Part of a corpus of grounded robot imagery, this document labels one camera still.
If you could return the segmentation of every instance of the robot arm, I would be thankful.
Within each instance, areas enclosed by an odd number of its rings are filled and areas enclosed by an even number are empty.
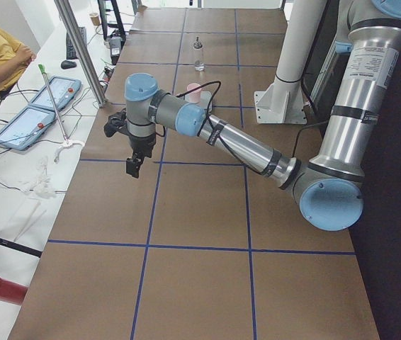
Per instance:
[[[139,176],[144,158],[152,156],[155,125],[161,124],[198,136],[274,179],[314,226],[342,230],[354,224],[363,210],[360,164],[401,49],[401,18],[384,13],[381,1],[346,2],[342,17],[350,26],[353,48],[316,157],[307,164],[285,157],[200,106],[159,89],[153,76],[133,74],[125,83],[126,113],[111,116],[105,125],[108,137],[118,131],[130,139],[133,155],[127,160],[127,173]]]
[[[158,88],[149,74],[133,74],[125,83],[126,113],[112,115],[105,125],[107,136],[121,132],[130,139],[133,156],[127,159],[127,173],[139,177],[145,157],[152,156],[155,125],[161,124],[182,135],[198,136],[207,144],[229,152],[254,172],[273,179],[279,188],[300,204],[302,214],[316,227],[341,230],[361,215],[363,203],[358,186],[309,169],[231,126],[203,108]]]

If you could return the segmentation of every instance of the pink cup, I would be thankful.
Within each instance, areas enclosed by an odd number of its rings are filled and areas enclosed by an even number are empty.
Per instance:
[[[195,89],[196,87],[199,87],[200,84],[198,83],[191,83],[186,87],[187,91],[191,91],[192,89]],[[186,95],[186,100],[189,101],[190,103],[198,103],[201,101],[201,91],[202,89],[197,89],[194,92],[191,92],[190,94],[188,93]]]

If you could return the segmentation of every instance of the glass bottle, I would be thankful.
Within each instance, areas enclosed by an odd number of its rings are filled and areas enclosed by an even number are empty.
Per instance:
[[[196,71],[203,71],[205,68],[203,63],[203,45],[199,41],[199,37],[196,37],[196,41],[193,44],[193,54],[194,54],[194,69]]]

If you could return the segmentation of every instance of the paper cup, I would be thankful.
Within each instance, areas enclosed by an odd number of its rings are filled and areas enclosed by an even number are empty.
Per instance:
[[[100,26],[100,16],[98,13],[90,13],[89,16],[94,26]]]
[[[192,89],[195,89],[196,87],[199,87],[200,84],[198,83],[191,83],[186,87],[187,91],[191,91]],[[186,100],[189,101],[190,103],[199,103],[201,101],[201,92],[202,89],[197,89],[194,92],[191,92],[190,94],[188,93],[186,95]]]

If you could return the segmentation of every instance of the white label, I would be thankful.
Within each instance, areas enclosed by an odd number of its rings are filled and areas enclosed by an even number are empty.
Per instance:
[[[394,48],[362,47],[351,51],[344,79],[376,81],[387,88],[399,53]]]

